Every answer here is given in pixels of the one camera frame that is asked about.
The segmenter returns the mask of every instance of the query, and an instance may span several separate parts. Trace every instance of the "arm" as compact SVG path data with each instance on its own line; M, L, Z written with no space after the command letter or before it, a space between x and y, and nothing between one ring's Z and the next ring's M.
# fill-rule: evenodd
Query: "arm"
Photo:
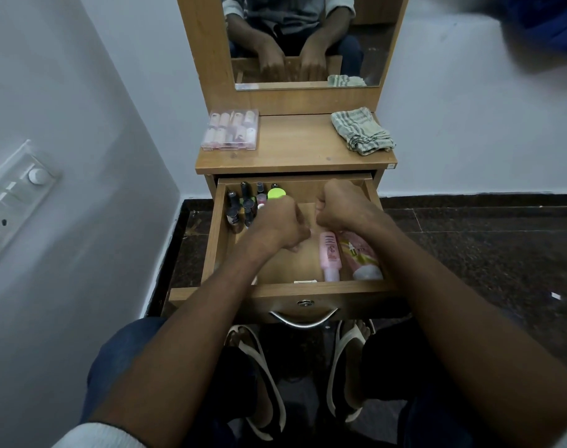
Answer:
M327 49L348 32L353 11L346 6L336 7L325 19L323 26L316 30L300 52L300 81L315 82L327 80Z
M258 56L261 74L266 81L285 82L285 55L270 35L252 28L244 19L243 0L223 0L227 19L227 37Z
M511 444L551 445L567 429L567 368L405 236L347 181L330 181L317 223L377 252L430 345L490 427Z
M301 215L290 197L267 202L221 267L161 327L90 421L122 428L147 446L180 446L252 279L280 248L310 236Z

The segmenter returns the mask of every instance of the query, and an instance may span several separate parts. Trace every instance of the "wooden mirror frame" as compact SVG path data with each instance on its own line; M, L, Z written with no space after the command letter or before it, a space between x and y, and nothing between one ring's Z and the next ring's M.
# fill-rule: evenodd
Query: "wooden mirror frame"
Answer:
M408 0L402 0L379 86L303 89L235 89L221 0L177 0L207 110L257 109L261 115L319 114L379 102Z

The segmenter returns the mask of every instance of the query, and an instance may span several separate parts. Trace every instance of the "yellow-green lid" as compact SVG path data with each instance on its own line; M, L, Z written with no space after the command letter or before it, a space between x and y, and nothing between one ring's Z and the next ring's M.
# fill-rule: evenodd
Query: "yellow-green lid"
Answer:
M269 193L267 193L267 198L268 199L281 198L284 195L285 195L285 190L283 190L282 188L274 188L269 190Z

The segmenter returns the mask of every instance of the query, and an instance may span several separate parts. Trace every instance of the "power socket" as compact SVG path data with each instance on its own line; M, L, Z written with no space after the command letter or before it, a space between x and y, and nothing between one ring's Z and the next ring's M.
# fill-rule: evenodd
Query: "power socket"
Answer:
M33 154L25 142L0 166L0 256L59 178Z

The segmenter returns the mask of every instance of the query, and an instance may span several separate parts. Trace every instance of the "plastic case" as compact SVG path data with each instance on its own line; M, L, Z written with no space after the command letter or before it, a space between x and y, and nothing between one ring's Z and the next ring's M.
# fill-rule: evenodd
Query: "plastic case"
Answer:
M202 148L212 150L255 150L258 137L258 110L211 112Z

